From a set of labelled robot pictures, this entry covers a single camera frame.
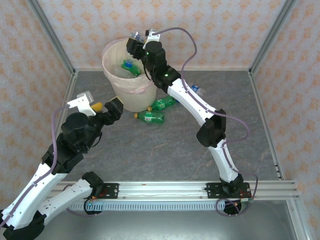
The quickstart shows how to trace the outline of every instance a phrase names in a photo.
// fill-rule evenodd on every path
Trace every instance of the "plastic bottle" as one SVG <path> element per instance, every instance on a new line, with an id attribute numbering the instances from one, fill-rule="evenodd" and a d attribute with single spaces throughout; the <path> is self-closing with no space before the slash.
<path id="1" fill-rule="evenodd" d="M 159 111 L 161 109 L 165 109 L 167 107 L 170 107 L 176 103 L 175 99 L 172 96 L 166 96 L 164 98 L 160 98 L 158 100 L 155 100 L 154 103 L 152 103 L 150 106 L 147 106 L 146 109 L 151 111 Z"/>
<path id="2" fill-rule="evenodd" d="M 122 79 L 134 79 L 135 78 L 135 76 L 130 71 L 125 70 L 122 67 L 119 67 L 117 65 L 113 65 L 112 69 L 113 69 L 112 74 L 116 75 L 119 78 L 122 78 Z"/>
<path id="3" fill-rule="evenodd" d="M 138 77 L 140 75 L 140 69 L 137 66 L 133 65 L 132 61 L 129 58 L 123 61 L 121 67 L 131 72 L 135 77 Z"/>
<path id="4" fill-rule="evenodd" d="M 206 90 L 204 90 L 202 87 L 199 87 L 198 85 L 193 84 L 191 86 L 191 89 L 199 96 L 203 97 L 206 93 Z"/>
<path id="5" fill-rule="evenodd" d="M 134 114 L 134 118 L 140 119 L 146 123 L 163 124 L 165 122 L 165 115 L 161 112 L 154 111 L 136 112 Z"/>

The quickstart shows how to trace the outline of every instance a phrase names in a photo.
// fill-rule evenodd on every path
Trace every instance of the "patterned wallpaper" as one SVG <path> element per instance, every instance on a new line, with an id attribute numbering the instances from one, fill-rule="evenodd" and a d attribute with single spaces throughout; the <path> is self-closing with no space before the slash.
<path id="1" fill-rule="evenodd" d="M 51 115 L 70 78 L 26 0 L 0 1 L 0 209 L 51 144 Z"/>
<path id="2" fill-rule="evenodd" d="M 249 68 L 285 0 L 39 0 L 76 68 L 101 68 L 101 52 L 131 31 L 187 29 L 198 54 L 192 68 Z M 164 33 L 172 66 L 193 54 L 189 37 Z"/>
<path id="3" fill-rule="evenodd" d="M 255 76 L 287 179 L 320 236 L 320 5 L 299 0 Z"/>

